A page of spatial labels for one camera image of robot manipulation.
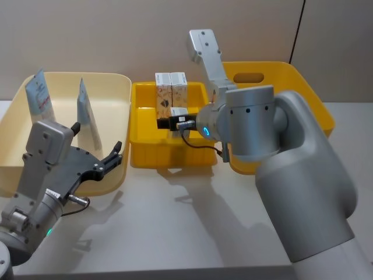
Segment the bin handle hole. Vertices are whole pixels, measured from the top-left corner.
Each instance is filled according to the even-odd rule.
[[[235,83],[261,83],[263,80],[262,73],[237,73],[233,77]]]

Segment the white table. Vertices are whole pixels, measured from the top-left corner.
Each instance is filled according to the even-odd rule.
[[[8,107],[0,102],[0,116]],[[356,182],[349,222],[373,261],[373,103],[327,103],[330,141]],[[229,164],[134,169],[83,213],[60,219],[17,275],[289,265],[253,176]],[[7,202],[0,199],[0,208]]]

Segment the yellow plastic bin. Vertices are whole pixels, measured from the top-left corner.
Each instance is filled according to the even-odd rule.
[[[22,154],[31,130],[31,117],[24,86],[20,86],[13,102],[0,122],[0,195],[10,196],[18,186],[23,168]],[[76,99],[80,79],[83,78],[107,156],[117,141],[122,142],[122,165],[107,174],[102,181],[86,181],[76,195],[103,195],[118,188],[124,180],[128,158],[128,124],[131,103],[131,81],[114,73],[46,72],[45,80],[50,92],[56,121],[70,127],[77,120]],[[74,137],[73,146],[77,146]]]
[[[229,80],[239,88],[273,85],[275,94],[283,90],[294,90],[307,101],[325,135],[332,133],[335,122],[320,98],[307,84],[302,75],[285,62],[224,62]],[[259,163],[245,163],[230,155],[230,165],[241,174],[254,174]]]
[[[169,130],[157,128],[156,84],[134,83],[131,96],[131,166],[137,168],[173,168],[216,164],[215,151],[188,147],[181,138],[170,138]],[[203,84],[188,82],[188,112],[197,113],[208,103]],[[189,140],[194,145],[210,145],[197,131]]]

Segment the blue led light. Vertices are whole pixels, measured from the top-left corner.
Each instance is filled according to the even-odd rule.
[[[207,127],[203,128],[203,132],[206,134],[206,136],[210,136],[210,132]]]

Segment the wall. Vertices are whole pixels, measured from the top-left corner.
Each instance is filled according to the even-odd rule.
[[[0,2],[0,99],[37,72],[155,72],[202,76],[189,61],[188,30],[215,31],[223,59],[288,61],[299,0],[17,0]]]
[[[326,102],[373,102],[373,1],[307,0],[292,64]]]

